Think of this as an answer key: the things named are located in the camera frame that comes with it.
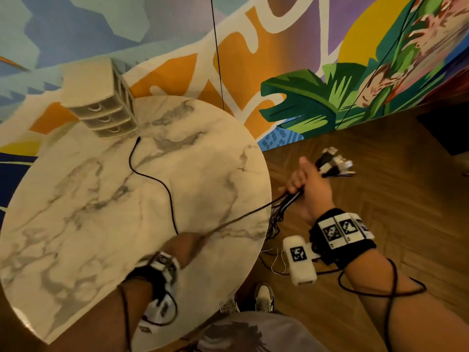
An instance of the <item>colorful wall mural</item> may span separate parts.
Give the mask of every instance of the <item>colorful wall mural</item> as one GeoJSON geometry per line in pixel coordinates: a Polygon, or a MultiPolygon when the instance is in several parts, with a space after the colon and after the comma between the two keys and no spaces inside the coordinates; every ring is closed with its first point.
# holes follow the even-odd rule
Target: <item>colorful wall mural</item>
{"type": "Polygon", "coordinates": [[[207,101],[267,150],[467,91],[468,25],[469,0],[0,0],[0,224],[77,123],[62,64],[109,56],[134,96],[207,101]]]}

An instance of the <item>black wristband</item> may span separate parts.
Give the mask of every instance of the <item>black wristband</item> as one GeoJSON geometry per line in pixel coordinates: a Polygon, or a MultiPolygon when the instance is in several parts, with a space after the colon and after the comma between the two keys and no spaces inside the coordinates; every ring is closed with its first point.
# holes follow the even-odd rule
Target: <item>black wristband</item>
{"type": "Polygon", "coordinates": [[[339,269],[344,269],[350,262],[367,250],[376,248],[376,244],[371,239],[361,239],[357,242],[347,243],[342,247],[331,248],[318,223],[343,213],[345,211],[338,208],[327,211],[318,218],[309,231],[309,241],[313,243],[312,250],[321,255],[320,259],[326,265],[335,263],[339,269]]]}
{"type": "Polygon", "coordinates": [[[166,295],[166,279],[163,273],[152,266],[139,266],[130,272],[124,281],[132,278],[143,278],[152,285],[152,300],[162,301],[166,295]]]}

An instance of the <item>human hand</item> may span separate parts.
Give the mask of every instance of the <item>human hand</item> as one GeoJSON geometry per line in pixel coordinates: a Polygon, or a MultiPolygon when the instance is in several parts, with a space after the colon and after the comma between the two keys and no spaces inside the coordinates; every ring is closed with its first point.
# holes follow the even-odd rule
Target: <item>human hand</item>
{"type": "Polygon", "coordinates": [[[207,242],[207,236],[194,232],[183,232],[172,237],[161,248],[160,251],[175,257],[184,269],[203,249],[207,242]]]}
{"type": "Polygon", "coordinates": [[[300,188],[304,188],[304,195],[295,203],[302,218],[308,225],[313,226],[323,213],[333,209],[335,205],[332,201],[329,179],[321,177],[316,166],[306,157],[299,159],[299,168],[293,172],[286,187],[279,190],[282,192],[288,190],[291,194],[295,194],[300,188]]]}

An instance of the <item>sneaker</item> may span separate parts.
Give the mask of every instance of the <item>sneaker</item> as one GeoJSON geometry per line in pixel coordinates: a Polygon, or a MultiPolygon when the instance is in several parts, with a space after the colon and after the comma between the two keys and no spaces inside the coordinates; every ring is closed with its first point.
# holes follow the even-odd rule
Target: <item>sneaker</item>
{"type": "Polygon", "coordinates": [[[220,312],[228,315],[239,313],[238,304],[236,303],[235,297],[231,297],[228,301],[220,308],[220,312]]]}
{"type": "Polygon", "coordinates": [[[274,309],[274,296],[272,288],[265,284],[259,283],[256,287],[256,311],[261,313],[271,313],[274,309]]]}

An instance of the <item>mural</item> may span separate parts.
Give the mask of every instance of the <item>mural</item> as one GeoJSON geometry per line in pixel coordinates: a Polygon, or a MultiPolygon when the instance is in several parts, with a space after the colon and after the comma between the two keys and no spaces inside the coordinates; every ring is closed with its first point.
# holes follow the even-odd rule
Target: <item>mural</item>
{"type": "Polygon", "coordinates": [[[468,8],[213,0],[212,14],[210,0],[0,0],[0,224],[22,175],[77,123],[60,103],[62,64],[109,56],[135,97],[207,101],[267,150],[468,90],[468,8]]]}

